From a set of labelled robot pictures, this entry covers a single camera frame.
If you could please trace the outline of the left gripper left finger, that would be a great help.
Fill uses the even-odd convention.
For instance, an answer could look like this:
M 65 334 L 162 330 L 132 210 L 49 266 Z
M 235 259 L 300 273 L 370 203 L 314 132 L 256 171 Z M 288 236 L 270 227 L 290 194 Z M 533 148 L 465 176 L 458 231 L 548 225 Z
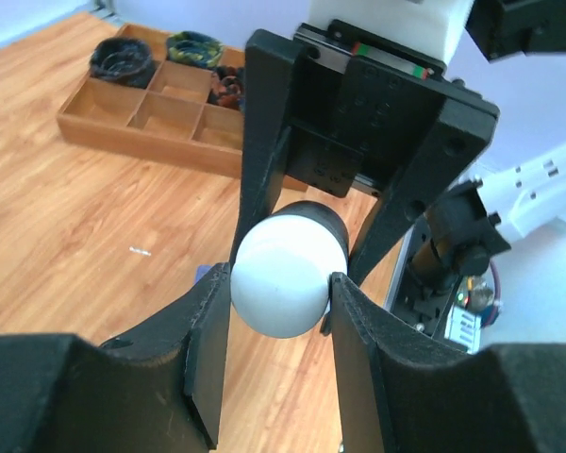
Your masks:
M 218 444 L 230 271 L 101 345 L 0 335 L 0 452 L 209 452 Z

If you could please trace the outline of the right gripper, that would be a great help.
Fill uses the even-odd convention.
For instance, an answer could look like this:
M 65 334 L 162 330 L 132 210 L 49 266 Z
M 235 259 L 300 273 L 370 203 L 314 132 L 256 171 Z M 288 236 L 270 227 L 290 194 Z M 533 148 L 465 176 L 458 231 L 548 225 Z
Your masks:
M 442 82 L 445 62 L 344 21 L 259 29 L 245 45 L 239 216 L 242 239 L 275 209 L 284 176 L 343 197 L 380 198 L 357 236 L 348 276 L 361 284 L 490 144 L 499 108 Z

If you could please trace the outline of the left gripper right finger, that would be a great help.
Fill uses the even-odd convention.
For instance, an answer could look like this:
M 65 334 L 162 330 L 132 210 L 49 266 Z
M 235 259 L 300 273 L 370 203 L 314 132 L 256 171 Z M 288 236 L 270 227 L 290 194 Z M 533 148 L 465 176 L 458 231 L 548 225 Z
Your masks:
M 566 344 L 473 355 L 331 278 L 331 335 L 348 452 L 566 452 Z

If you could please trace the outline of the blue weekly pill organizer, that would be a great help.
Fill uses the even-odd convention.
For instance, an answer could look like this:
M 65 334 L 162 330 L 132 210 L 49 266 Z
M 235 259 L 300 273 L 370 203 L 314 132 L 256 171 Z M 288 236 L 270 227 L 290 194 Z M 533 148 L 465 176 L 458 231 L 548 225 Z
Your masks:
M 206 274 L 211 270 L 212 265 L 202 264 L 199 265 L 195 271 L 193 283 L 198 283 Z

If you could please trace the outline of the white cap pill bottle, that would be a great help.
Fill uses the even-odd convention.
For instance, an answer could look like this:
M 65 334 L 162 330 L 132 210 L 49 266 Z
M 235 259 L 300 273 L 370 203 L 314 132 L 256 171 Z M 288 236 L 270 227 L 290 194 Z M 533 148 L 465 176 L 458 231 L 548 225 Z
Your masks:
M 348 261 L 339 214 L 315 201 L 291 203 L 242 239 L 230 277 L 233 307 L 259 334 L 298 337 L 327 313 L 330 277 L 345 274 Z

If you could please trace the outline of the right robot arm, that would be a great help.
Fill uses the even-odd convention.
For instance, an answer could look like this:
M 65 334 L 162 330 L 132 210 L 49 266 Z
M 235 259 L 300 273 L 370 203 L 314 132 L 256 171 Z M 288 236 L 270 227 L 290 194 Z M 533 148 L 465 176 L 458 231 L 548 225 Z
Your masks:
M 566 210 L 566 144 L 454 187 L 498 108 L 444 73 L 463 33 L 487 60 L 566 53 L 566 1 L 315 1 L 292 38 L 245 46 L 237 308 L 322 306 L 420 216 L 426 287 L 476 274 Z

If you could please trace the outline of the orange black cup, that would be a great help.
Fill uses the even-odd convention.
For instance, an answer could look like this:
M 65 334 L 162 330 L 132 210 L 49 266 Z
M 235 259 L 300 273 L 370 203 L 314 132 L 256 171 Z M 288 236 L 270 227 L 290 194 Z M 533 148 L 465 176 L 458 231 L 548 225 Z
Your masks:
M 211 105 L 244 112 L 244 68 L 217 66 L 211 74 L 208 102 Z

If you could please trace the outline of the green black cup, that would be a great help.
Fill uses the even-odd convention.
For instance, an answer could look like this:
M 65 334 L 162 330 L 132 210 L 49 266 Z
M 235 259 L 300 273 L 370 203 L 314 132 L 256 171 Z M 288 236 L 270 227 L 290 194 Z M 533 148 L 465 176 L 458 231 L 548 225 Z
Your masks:
M 213 70 L 224 53 L 219 40 L 196 31 L 180 31 L 165 42 L 167 60 L 200 69 Z

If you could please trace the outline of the wooden compartment tray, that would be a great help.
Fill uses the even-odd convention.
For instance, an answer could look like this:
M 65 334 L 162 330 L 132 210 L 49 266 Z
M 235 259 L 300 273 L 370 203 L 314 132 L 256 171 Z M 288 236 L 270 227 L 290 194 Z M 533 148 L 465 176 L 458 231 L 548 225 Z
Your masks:
M 57 115 L 68 143 L 238 178 L 243 116 L 209 102 L 211 72 L 166 59 L 167 32 L 125 24 L 149 45 L 156 70 L 144 89 L 84 75 Z

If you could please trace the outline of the black cup far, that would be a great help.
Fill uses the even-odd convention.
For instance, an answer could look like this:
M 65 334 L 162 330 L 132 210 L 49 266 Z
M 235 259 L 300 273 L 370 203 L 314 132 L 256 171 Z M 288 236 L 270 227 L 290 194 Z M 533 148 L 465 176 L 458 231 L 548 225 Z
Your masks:
M 157 66 L 152 50 L 145 41 L 119 36 L 105 39 L 95 47 L 89 68 L 91 77 L 146 89 Z

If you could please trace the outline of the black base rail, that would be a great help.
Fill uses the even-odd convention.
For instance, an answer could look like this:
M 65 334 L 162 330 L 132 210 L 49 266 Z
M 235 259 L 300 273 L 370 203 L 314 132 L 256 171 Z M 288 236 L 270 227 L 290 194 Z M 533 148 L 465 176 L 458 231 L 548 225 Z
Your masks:
M 468 354 L 478 352 L 481 333 L 494 324 L 503 304 L 501 280 L 494 263 L 482 276 L 453 277 L 431 290 L 410 274 L 409 263 L 430 242 L 418 222 L 402 241 L 384 309 L 424 335 Z

